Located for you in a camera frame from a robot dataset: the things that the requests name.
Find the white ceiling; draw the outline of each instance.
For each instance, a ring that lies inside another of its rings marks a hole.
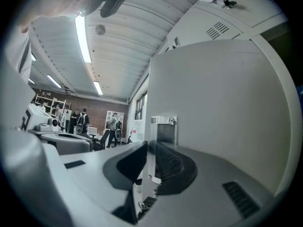
[[[92,80],[102,86],[103,99],[126,102],[168,32],[197,0],[126,0],[118,12],[102,18],[96,10],[86,18],[92,64],[81,55],[74,20],[40,18],[32,24],[34,87],[58,90],[48,74],[77,95],[98,96]],[[106,27],[97,35],[96,25]]]

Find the fluorescent light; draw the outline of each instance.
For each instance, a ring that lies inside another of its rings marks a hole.
[[[99,95],[103,95],[99,82],[94,81],[94,84],[95,84],[96,90],[99,93]]]
[[[28,79],[28,81],[31,82],[31,83],[33,83],[33,84],[35,84],[35,82],[33,82],[31,79]]]
[[[50,75],[47,75],[47,77],[58,87],[62,88]]]
[[[81,16],[77,16],[75,21],[76,21],[78,41],[79,41],[83,59],[85,62],[91,63],[91,59],[89,55],[89,47],[87,45],[86,33],[85,33],[85,18]]]
[[[32,60],[33,60],[33,61],[36,61],[36,60],[37,60],[36,57],[33,55],[33,53],[32,53]]]

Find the window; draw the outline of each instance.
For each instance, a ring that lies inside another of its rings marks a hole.
[[[147,104],[147,92],[137,101],[135,120],[142,119],[143,106]]]

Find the backpack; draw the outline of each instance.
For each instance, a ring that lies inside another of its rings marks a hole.
[[[78,125],[85,126],[85,117],[86,117],[86,115],[87,114],[80,113],[80,117],[79,117],[78,122],[77,122]]]

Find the brick wall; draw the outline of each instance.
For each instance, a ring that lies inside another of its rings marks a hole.
[[[42,93],[34,88],[33,90],[36,92],[36,94],[38,93],[39,96]],[[67,103],[71,104],[72,111],[79,109],[80,112],[82,112],[82,109],[86,108],[87,114],[89,116],[89,123],[92,125],[92,127],[96,127],[98,129],[99,134],[103,134],[107,111],[117,111],[120,113],[124,113],[122,137],[126,136],[127,115],[128,115],[128,107],[129,107],[128,105],[85,99],[85,98],[80,98],[70,95],[57,94],[54,92],[50,92],[50,93],[51,93],[51,97],[50,97],[51,99],[55,97],[59,101],[66,100]]]

